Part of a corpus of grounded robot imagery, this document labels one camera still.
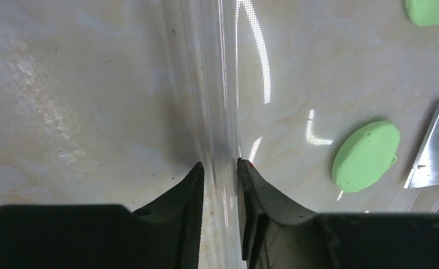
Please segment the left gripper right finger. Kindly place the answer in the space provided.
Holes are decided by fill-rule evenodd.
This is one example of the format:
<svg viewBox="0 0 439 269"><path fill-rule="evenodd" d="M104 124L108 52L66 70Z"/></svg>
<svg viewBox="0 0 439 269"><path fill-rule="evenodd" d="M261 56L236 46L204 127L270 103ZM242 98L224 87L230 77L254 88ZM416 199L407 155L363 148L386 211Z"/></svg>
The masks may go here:
<svg viewBox="0 0 439 269"><path fill-rule="evenodd" d="M439 214L316 213L238 159L248 268L439 268Z"/></svg>

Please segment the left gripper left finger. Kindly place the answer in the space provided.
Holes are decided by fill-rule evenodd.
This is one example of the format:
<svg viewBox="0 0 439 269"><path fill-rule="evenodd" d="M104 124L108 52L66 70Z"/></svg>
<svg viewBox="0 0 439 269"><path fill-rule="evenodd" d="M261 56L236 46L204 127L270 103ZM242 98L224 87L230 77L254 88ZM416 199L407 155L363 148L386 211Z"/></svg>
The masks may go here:
<svg viewBox="0 0 439 269"><path fill-rule="evenodd" d="M204 167L147 205L0 206L0 268L197 268Z"/></svg>

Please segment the clear plastic tray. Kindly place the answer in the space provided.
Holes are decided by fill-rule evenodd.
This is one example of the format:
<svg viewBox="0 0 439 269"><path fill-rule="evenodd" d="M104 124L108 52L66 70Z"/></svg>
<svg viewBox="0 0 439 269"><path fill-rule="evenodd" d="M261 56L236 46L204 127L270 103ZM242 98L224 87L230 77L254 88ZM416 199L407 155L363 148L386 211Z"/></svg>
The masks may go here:
<svg viewBox="0 0 439 269"><path fill-rule="evenodd" d="M169 1L170 54L186 78L188 130L205 168L200 268L245 268L236 160L316 212L437 212L439 185L405 181L439 101L439 26L404 1ZM342 192L333 160L357 129L389 120L396 163Z"/></svg>

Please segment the green dough lump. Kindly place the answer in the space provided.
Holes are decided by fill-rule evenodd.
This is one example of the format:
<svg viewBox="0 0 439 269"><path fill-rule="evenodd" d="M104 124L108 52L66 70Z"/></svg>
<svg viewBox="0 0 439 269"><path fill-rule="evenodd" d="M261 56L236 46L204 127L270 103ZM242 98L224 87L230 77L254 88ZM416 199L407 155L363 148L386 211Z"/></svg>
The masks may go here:
<svg viewBox="0 0 439 269"><path fill-rule="evenodd" d="M439 26L439 0L405 0L411 22L417 26Z"/></svg>

